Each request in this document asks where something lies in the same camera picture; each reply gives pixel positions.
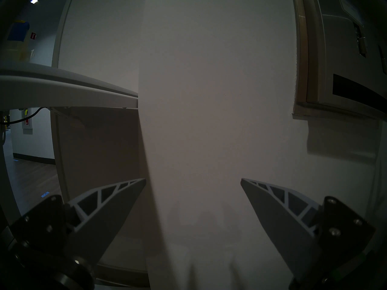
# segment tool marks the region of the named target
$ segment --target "blue tape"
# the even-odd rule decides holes
[[[29,22],[14,22],[7,40],[24,41],[28,30]]]

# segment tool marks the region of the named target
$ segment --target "black cable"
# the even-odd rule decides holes
[[[26,119],[30,119],[31,117],[34,117],[35,115],[37,115],[37,113],[43,109],[45,107],[40,107],[34,114],[30,115],[30,116],[27,116],[25,118],[22,118],[22,119],[19,119],[19,120],[15,120],[15,121],[9,121],[8,123],[0,123],[0,124],[14,124],[14,123],[21,123],[22,121],[25,121]]]

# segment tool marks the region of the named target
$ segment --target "baseboard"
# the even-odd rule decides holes
[[[14,158],[55,165],[55,159],[50,159],[50,158],[35,157],[35,156],[23,155],[20,153],[14,153]]]
[[[115,266],[97,264],[94,268],[96,284],[116,287],[149,288],[148,273]]]

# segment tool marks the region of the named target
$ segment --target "white shelf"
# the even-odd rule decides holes
[[[138,108],[137,93],[33,63],[0,63],[0,110],[29,107]]]

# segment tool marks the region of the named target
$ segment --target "bolt head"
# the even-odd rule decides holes
[[[354,219],[353,222],[356,224],[356,225],[362,225],[363,222],[360,220],[360,219]]]
[[[22,241],[22,242],[21,242],[21,245],[23,245],[24,247],[29,247],[28,241],[27,241],[27,240],[26,240],[26,241]]]
[[[334,237],[339,237],[339,236],[341,235],[340,230],[337,229],[337,228],[330,228],[330,229],[329,229],[329,232],[330,232],[330,234],[331,234],[332,236],[334,236]]]

